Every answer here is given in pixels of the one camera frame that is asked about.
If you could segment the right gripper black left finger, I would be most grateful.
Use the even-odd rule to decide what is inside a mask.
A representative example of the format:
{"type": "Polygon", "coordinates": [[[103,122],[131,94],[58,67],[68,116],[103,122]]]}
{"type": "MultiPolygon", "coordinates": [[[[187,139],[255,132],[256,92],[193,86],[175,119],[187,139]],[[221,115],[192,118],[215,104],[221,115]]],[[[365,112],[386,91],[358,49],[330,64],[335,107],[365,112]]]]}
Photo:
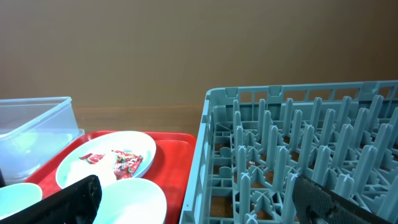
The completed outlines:
{"type": "Polygon", "coordinates": [[[89,175],[1,220],[1,224],[92,224],[102,198],[100,180],[89,175]]]}

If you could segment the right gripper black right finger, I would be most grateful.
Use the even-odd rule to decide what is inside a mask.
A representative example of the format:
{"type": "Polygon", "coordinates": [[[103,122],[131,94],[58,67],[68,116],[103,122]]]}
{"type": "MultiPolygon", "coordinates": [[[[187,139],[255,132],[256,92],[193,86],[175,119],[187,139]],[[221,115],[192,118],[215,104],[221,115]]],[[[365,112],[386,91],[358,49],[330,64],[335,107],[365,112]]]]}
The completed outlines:
{"type": "Polygon", "coordinates": [[[296,178],[292,193],[301,224],[388,224],[389,222],[304,175],[296,178]]]}

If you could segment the light blue bowl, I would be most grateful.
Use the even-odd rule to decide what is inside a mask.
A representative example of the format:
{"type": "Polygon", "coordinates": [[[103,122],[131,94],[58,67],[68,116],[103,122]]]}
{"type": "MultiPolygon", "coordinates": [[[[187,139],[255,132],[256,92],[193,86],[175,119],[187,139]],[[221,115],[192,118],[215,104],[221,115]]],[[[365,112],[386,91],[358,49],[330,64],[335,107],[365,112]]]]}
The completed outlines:
{"type": "Polygon", "coordinates": [[[118,180],[102,189],[94,224],[163,224],[167,200],[154,182],[141,179],[118,180]]]}

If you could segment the red snack wrapper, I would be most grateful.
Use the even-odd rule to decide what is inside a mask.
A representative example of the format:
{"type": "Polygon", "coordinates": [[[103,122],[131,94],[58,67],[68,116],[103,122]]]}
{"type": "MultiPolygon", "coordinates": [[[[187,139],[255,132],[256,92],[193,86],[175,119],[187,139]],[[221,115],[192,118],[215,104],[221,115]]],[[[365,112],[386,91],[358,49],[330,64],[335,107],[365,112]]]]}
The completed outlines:
{"type": "Polygon", "coordinates": [[[112,169],[116,180],[120,180],[133,177],[143,162],[144,157],[130,151],[112,150],[105,154],[88,153],[79,157],[79,159],[90,165],[106,163],[112,169]]]}

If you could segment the light blue plate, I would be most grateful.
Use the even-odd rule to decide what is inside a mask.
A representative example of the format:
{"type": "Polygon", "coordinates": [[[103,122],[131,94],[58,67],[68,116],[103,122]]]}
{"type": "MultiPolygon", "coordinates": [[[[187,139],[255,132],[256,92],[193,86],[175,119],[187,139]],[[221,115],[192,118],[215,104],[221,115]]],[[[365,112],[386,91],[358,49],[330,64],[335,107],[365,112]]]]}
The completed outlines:
{"type": "Polygon", "coordinates": [[[94,138],[72,150],[55,174],[64,189],[80,179],[95,174],[103,185],[121,179],[142,177],[151,167],[156,143],[139,131],[116,131],[94,138]]]}

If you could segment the green bowl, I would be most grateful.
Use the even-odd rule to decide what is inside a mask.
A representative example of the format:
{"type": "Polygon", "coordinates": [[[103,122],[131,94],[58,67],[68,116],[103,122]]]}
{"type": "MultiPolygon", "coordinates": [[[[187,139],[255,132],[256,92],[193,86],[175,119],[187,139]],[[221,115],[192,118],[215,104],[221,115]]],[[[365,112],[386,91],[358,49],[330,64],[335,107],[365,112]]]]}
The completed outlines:
{"type": "Polygon", "coordinates": [[[1,188],[1,219],[41,201],[42,189],[37,184],[19,183],[1,188]]]}

